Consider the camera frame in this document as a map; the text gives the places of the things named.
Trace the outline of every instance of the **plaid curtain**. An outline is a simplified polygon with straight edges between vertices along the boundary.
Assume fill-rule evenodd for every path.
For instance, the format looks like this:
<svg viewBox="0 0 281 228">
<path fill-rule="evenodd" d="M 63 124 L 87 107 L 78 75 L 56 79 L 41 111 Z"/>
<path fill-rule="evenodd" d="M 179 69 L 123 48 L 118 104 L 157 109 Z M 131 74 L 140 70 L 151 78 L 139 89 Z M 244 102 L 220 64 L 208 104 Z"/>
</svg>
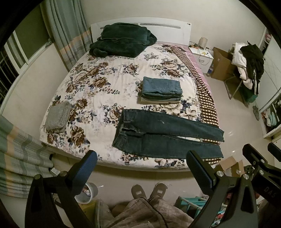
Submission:
<svg viewBox="0 0 281 228">
<path fill-rule="evenodd" d="M 51 151 L 0 115 L 0 194 L 27 198 L 33 177 L 52 177 Z"/>
<path fill-rule="evenodd" d="M 50 27 L 64 62 L 71 70 L 92 43 L 80 0 L 45 0 L 41 6 L 42 14 L 46 13 L 48 18 L 46 27 Z"/>
</svg>

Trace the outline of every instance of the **mattress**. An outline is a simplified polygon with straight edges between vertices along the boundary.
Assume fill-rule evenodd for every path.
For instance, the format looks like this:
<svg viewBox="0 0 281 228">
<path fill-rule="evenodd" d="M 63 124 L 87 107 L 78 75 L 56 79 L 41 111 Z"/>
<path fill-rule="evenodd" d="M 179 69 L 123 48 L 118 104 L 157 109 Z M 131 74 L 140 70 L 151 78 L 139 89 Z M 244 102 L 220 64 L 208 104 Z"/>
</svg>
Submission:
<svg viewBox="0 0 281 228">
<path fill-rule="evenodd" d="M 206 80 L 196 60 L 189 55 L 192 57 L 186 46 L 179 49 L 163 43 L 147 47 L 136 58 L 99 58 L 86 53 L 67 74 L 50 102 L 41 123 L 40 140 L 79 158 L 88 150 L 94 150 L 99 165 L 143 170 L 189 170 L 184 159 L 140 157 L 112 147 L 118 118 L 124 108 L 164 112 L 218 126 Z M 178 80 L 183 90 L 181 102 L 142 103 L 139 94 L 144 76 Z M 47 131 L 45 121 L 49 108 L 63 101 L 69 101 L 72 106 L 65 132 Z M 213 164 L 219 160 L 206 161 Z"/>
</svg>

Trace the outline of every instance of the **bed frame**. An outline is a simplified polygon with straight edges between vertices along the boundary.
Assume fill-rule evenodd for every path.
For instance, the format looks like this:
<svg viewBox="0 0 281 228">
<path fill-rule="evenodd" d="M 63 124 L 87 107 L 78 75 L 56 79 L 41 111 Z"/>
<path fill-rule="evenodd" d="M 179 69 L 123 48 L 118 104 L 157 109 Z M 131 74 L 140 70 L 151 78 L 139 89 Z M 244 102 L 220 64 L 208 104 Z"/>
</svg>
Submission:
<svg viewBox="0 0 281 228">
<path fill-rule="evenodd" d="M 104 26 L 117 22 L 145 26 L 157 37 L 157 41 L 160 42 L 189 45 L 191 23 L 157 17 L 128 17 L 91 24 L 93 42 L 101 36 Z"/>
</svg>

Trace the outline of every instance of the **floral bedsheet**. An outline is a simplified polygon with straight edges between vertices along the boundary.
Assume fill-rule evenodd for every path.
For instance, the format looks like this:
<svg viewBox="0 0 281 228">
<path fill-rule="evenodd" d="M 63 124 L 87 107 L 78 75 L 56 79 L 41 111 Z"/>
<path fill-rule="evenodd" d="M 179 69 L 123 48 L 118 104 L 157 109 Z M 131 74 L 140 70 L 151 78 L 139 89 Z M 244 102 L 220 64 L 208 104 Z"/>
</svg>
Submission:
<svg viewBox="0 0 281 228">
<path fill-rule="evenodd" d="M 139 94 L 144 76 L 178 80 L 183 90 L 181 102 L 141 103 Z M 69 101 L 72 106 L 65 132 L 47 131 L 45 121 L 49 108 L 63 101 Z M 49 108 L 41 123 L 40 140 L 71 155 L 82 158 L 88 150 L 94 150 L 99 165 L 188 169 L 184 159 L 139 157 L 112 147 L 118 118 L 124 108 L 200 121 L 195 79 L 167 44 L 149 46 L 136 58 L 100 58 L 86 53 L 62 81 Z"/>
</svg>

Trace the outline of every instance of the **white nightstand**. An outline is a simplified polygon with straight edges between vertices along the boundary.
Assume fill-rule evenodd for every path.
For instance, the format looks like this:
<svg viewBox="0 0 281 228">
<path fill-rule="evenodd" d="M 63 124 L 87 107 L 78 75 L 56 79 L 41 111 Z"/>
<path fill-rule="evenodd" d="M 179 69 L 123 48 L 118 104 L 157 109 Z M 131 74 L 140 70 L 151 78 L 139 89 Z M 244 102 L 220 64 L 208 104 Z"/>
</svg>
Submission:
<svg viewBox="0 0 281 228">
<path fill-rule="evenodd" d="M 196 58 L 198 65 L 201 68 L 202 72 L 206 74 L 208 72 L 214 58 L 206 50 L 196 49 L 193 47 L 190 47 L 189 49 L 191 50 L 192 54 Z"/>
</svg>

